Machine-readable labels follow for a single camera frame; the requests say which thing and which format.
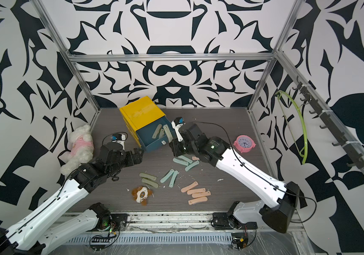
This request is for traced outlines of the teal top drawer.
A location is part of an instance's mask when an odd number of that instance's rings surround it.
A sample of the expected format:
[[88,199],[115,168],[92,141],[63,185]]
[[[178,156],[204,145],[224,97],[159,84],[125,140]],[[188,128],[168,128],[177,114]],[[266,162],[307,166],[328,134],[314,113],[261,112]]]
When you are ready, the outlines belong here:
[[[155,133],[155,130],[159,125],[161,125],[161,128],[159,129],[156,138],[152,138]],[[166,132],[164,132],[163,136],[160,137],[161,129],[163,129],[165,125],[168,126],[170,133],[172,135],[172,138],[170,140],[168,139]],[[166,116],[163,116],[158,120],[155,120],[152,123],[137,130],[136,135],[140,142],[141,148],[147,153],[157,150],[161,146],[167,145],[169,141],[172,141],[174,138],[177,137],[176,132],[171,125],[171,122],[167,119]]]

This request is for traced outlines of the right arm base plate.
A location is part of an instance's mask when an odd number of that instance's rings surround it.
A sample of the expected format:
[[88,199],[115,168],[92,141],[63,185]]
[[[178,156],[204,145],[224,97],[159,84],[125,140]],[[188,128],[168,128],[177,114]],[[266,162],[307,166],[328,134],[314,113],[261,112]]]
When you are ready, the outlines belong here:
[[214,212],[212,214],[211,226],[216,230],[232,230],[236,228],[232,216],[227,212]]

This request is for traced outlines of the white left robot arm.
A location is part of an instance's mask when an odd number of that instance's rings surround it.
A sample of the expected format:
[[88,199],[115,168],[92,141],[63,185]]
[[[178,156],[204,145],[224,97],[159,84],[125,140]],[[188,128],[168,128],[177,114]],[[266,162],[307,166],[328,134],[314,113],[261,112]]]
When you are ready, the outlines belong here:
[[125,151],[120,142],[103,145],[97,157],[80,164],[37,209],[9,228],[0,228],[0,255],[47,255],[86,231],[113,228],[116,223],[101,203],[58,226],[54,223],[108,179],[118,180],[122,169],[140,164],[143,154],[140,148]]

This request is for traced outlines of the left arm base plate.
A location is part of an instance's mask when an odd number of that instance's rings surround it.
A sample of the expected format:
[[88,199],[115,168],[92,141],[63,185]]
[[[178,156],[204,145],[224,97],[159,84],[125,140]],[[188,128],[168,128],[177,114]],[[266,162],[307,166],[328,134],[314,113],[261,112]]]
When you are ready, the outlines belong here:
[[87,228],[86,231],[109,231],[111,233],[121,230],[127,226],[128,214],[111,214],[110,216],[101,216],[97,219],[97,223],[92,228]]

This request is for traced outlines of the yellow drawer cabinet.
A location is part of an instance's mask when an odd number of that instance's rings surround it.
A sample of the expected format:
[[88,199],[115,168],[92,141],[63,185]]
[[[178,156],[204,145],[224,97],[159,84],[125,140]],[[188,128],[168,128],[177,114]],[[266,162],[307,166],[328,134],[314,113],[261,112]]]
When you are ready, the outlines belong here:
[[165,116],[165,113],[147,96],[121,107],[120,113],[130,134],[140,148],[136,131]]

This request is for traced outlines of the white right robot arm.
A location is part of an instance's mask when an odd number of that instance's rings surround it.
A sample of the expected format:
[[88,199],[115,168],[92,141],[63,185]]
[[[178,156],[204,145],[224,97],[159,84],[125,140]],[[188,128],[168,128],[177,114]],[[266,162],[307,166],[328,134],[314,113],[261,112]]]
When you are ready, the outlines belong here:
[[174,156],[194,155],[230,174],[259,197],[259,201],[234,204],[229,217],[232,223],[262,220],[276,232],[287,232],[300,197],[297,184],[284,183],[258,169],[241,157],[230,141],[208,138],[196,123],[176,118],[171,125],[177,136],[169,143]]

